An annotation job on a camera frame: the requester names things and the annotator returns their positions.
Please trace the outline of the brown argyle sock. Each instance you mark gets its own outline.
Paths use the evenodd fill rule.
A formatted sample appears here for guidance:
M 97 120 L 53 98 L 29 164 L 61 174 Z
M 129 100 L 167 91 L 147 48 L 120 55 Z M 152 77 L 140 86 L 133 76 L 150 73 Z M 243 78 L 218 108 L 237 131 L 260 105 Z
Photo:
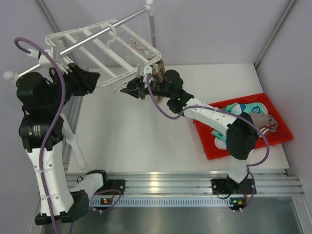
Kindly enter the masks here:
M 163 100 L 163 97 L 157 97 L 156 101 L 157 103 L 160 103 Z
M 165 66 L 162 59 L 152 65 L 152 78 L 158 83 L 162 83 L 165 77 Z

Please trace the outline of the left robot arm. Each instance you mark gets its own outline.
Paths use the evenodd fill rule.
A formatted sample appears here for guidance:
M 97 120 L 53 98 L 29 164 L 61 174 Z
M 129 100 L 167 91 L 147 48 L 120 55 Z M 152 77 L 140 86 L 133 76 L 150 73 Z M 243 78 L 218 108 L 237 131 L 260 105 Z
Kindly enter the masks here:
M 74 222 L 87 214 L 89 200 L 96 193 L 110 189 L 104 170 L 93 170 L 76 187 L 67 186 L 62 160 L 64 105 L 73 96 L 91 94 L 100 74 L 82 70 L 70 63 L 65 73 L 49 69 L 49 78 L 30 72 L 18 78 L 17 97 L 24 116 L 19 136 L 30 158 L 40 195 L 36 225 Z

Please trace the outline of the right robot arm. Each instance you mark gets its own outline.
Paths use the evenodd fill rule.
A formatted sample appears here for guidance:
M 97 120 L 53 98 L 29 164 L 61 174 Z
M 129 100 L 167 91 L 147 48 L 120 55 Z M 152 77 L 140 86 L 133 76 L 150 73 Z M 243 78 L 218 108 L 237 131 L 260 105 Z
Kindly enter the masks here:
M 175 70 L 166 71 L 161 83 L 152 80 L 151 74 L 136 77 L 123 85 L 121 92 L 137 99 L 150 96 L 153 103 L 157 103 L 156 97 L 167 98 L 167 106 L 175 114 L 173 117 L 163 113 L 167 118 L 194 119 L 221 133 L 226 138 L 226 150 L 231 156 L 228 189 L 237 194 L 245 188 L 249 174 L 247 159 L 258 141 L 258 133 L 249 114 L 233 114 L 200 102 L 183 89 L 183 80 Z

